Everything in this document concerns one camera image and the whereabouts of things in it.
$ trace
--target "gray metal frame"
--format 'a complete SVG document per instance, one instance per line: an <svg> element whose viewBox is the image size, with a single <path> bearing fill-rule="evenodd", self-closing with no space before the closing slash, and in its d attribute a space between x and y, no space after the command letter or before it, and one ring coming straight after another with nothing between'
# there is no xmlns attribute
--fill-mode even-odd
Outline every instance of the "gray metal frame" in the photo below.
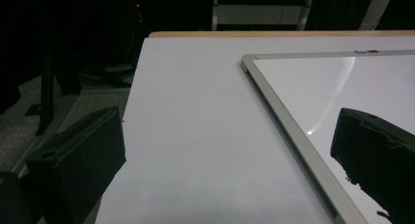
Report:
<svg viewBox="0 0 415 224"><path fill-rule="evenodd" d="M415 50L269 54L245 55L242 57L241 65L243 71L247 74L258 97L268 110L268 113L284 137L309 184L334 223L354 224L368 222L324 162L321 155L318 154L307 136L302 132L300 126L285 107L284 103L259 71L254 60L393 55L415 55Z"/></svg>

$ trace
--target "white tabletop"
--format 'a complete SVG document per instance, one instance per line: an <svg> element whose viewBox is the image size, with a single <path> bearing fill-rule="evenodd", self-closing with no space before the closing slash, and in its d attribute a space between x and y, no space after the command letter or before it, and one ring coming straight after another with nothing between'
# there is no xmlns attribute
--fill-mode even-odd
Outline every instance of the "white tabletop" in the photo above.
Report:
<svg viewBox="0 0 415 224"><path fill-rule="evenodd" d="M414 37L149 38L124 115L127 163L96 223L330 223L241 57L410 49Z"/></svg>

